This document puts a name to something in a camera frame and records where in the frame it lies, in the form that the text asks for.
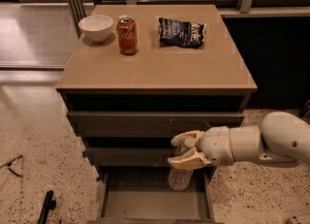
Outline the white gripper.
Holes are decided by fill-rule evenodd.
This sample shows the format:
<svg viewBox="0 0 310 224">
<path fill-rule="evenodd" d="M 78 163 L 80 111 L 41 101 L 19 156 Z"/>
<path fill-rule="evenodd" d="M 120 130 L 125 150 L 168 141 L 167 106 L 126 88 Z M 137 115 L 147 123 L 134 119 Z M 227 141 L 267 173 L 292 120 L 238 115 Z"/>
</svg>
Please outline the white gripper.
<svg viewBox="0 0 310 224">
<path fill-rule="evenodd" d="M 175 147 L 183 144 L 192 147 L 184 154 L 168 159 L 170 166 L 176 170 L 191 171 L 207 165 L 222 167 L 234 164 L 230 129 L 226 126 L 184 132 L 174 136 L 170 143 Z"/>
</svg>

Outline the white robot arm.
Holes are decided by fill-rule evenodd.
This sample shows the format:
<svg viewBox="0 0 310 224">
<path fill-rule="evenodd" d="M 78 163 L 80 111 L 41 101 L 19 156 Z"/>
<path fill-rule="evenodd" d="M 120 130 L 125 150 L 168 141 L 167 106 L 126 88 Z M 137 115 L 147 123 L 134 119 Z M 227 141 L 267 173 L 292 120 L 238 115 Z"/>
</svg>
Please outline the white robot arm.
<svg viewBox="0 0 310 224">
<path fill-rule="evenodd" d="M 236 162 L 282 168 L 310 163 L 310 125 L 287 112 L 269 113 L 260 126 L 188 131 L 175 136 L 171 144 L 187 148 L 184 154 L 168 159 L 178 170 L 230 166 Z"/>
</svg>

